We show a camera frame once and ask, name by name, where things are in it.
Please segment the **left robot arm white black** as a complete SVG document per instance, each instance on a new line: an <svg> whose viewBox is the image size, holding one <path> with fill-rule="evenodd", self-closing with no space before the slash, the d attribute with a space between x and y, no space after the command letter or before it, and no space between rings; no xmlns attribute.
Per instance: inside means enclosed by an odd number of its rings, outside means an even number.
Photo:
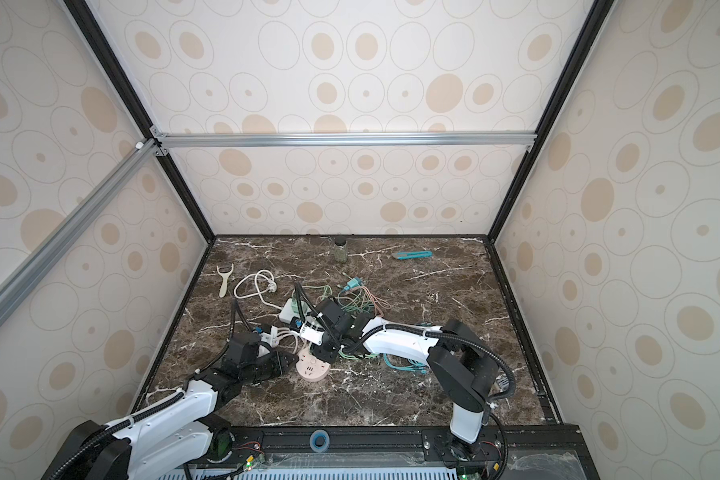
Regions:
<svg viewBox="0 0 720 480"><path fill-rule="evenodd" d="M155 479L205 456L228 427L215 412L248 384L288 373L299 356L271 346L255 331L235 331L232 302L221 351L161 401L106 424L85 421L68 434L44 479Z"/></svg>

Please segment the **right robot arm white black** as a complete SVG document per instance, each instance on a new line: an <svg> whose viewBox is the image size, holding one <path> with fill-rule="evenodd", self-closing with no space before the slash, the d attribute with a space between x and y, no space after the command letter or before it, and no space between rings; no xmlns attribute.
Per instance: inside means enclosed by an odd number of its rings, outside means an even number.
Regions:
<svg viewBox="0 0 720 480"><path fill-rule="evenodd" d="M312 302L298 282L292 300L299 334L317 359L332 364L339 357L395 356L431 371L453 405L445 462L472 461L480 451L483 421L496 420L496 402L516 393L512 368L458 320L417 326L352 314L332 296Z"/></svg>

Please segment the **teal charger plug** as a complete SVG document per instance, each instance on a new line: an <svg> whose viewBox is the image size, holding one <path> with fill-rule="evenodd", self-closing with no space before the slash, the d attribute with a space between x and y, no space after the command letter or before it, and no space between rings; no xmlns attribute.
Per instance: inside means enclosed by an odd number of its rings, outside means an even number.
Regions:
<svg viewBox="0 0 720 480"><path fill-rule="evenodd" d="M343 291L349 291L363 285L363 281L357 277L350 279L343 287Z"/></svg>

